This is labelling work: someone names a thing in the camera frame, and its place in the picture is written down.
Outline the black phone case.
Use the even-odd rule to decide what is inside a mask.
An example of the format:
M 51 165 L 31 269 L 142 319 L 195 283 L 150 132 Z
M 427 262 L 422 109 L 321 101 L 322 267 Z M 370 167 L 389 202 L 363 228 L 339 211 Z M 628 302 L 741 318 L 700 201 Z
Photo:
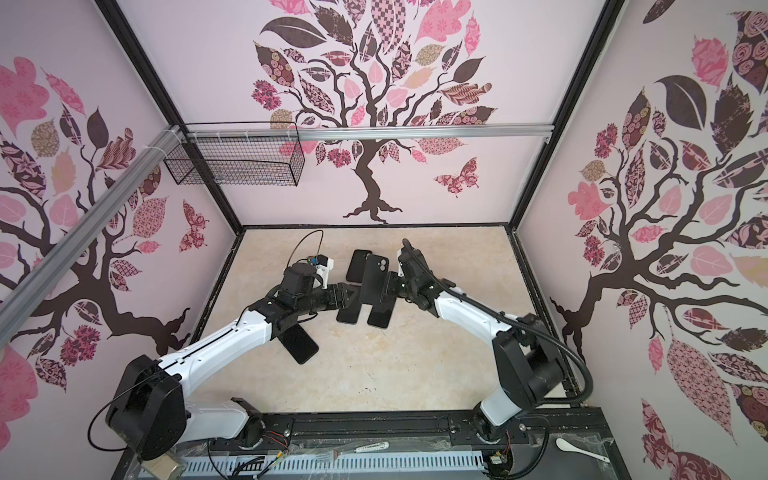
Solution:
M 383 302 L 389 275 L 389 259 L 370 254 L 365 261 L 363 279 L 360 287 L 362 304 L 376 306 Z
M 363 282 L 366 262 L 371 255 L 370 250 L 356 249 L 347 269 L 345 279 L 349 283 L 361 284 Z

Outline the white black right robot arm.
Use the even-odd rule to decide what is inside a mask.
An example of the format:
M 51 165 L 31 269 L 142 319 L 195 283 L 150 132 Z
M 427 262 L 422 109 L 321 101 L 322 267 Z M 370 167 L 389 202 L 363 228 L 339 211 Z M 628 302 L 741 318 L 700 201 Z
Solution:
M 473 408 L 470 417 L 481 439 L 497 440 L 511 419 L 538 408 L 565 379 L 561 349 L 536 315 L 520 317 L 494 310 L 454 283 L 437 278 L 422 252 L 407 239 L 398 254 L 395 285 L 389 291 L 463 328 L 491 349 L 498 386 Z

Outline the purple smartphone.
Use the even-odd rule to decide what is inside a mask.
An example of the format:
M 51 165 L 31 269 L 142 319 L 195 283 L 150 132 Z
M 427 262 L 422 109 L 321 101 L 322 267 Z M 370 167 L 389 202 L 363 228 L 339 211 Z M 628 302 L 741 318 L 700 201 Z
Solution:
M 387 329 L 391 321 L 396 301 L 396 296 L 384 296 L 380 303 L 371 308 L 367 324 L 376 328 Z

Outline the blue edged black smartphone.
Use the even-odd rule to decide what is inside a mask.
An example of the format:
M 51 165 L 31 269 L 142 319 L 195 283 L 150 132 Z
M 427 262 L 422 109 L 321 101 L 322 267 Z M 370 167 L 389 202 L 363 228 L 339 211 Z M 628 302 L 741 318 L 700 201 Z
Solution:
M 362 307 L 360 301 L 360 287 L 345 285 L 340 288 L 339 294 L 339 309 L 336 315 L 336 320 L 343 324 L 356 324 Z

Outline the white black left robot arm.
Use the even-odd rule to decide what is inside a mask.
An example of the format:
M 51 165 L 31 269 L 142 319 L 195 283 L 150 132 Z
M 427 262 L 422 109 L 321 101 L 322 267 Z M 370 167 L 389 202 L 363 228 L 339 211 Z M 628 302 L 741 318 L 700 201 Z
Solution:
M 301 317 L 348 309 L 358 291 L 346 283 L 329 283 L 322 265 L 287 267 L 281 283 L 236 320 L 157 360 L 141 355 L 131 361 L 107 408 L 107 425 L 142 461 L 193 441 L 225 439 L 245 448 L 257 446 L 266 428 L 255 407 L 237 397 L 220 404 L 194 404 L 191 394 L 234 360 L 273 340 L 297 364 L 305 364 L 319 347 L 302 327 Z

